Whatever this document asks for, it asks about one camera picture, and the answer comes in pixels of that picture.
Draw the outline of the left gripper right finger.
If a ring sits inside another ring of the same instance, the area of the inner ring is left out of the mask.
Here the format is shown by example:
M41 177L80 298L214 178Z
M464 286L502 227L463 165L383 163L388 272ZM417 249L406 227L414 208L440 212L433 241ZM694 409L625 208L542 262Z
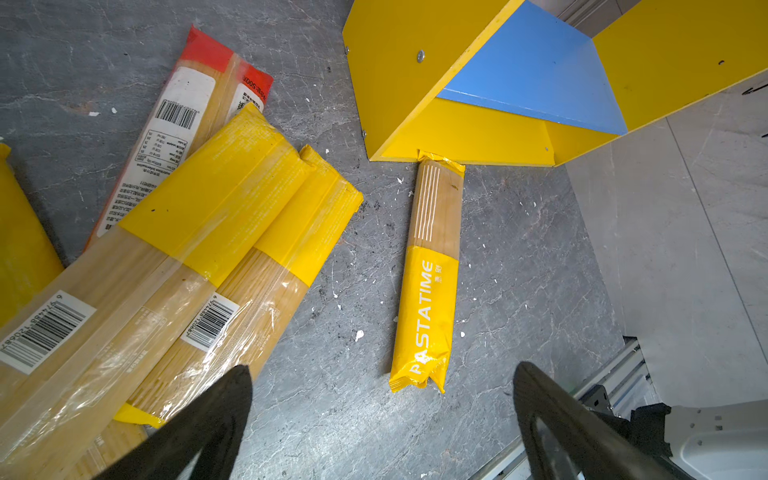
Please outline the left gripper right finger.
M513 399L532 477L556 479L539 427L545 426L586 479L671 479L531 362L514 371Z

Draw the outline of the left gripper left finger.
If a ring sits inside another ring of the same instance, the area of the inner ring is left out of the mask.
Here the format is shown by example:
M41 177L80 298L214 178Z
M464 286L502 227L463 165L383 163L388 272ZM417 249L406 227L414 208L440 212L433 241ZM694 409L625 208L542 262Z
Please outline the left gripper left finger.
M97 477L177 479L193 464L191 479L228 479L241 446L252 395L249 368L233 367L148 440Z

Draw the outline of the yellow Pastatime spaghetti bag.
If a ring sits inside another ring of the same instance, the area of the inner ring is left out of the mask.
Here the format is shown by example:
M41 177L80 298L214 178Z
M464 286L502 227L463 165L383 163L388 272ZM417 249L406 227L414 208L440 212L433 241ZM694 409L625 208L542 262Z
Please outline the yellow Pastatime spaghetti bag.
M452 353L465 167L421 152L411 209L389 386L434 383L440 392Z

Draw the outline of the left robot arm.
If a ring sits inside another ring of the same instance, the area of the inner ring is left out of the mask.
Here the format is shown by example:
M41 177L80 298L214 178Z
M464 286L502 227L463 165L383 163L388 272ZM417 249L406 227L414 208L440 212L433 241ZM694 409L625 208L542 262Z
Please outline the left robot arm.
M252 399L236 366L102 479L227 479ZM767 403L640 407L628 419L589 409L531 362L513 377L513 400L535 479L764 479Z

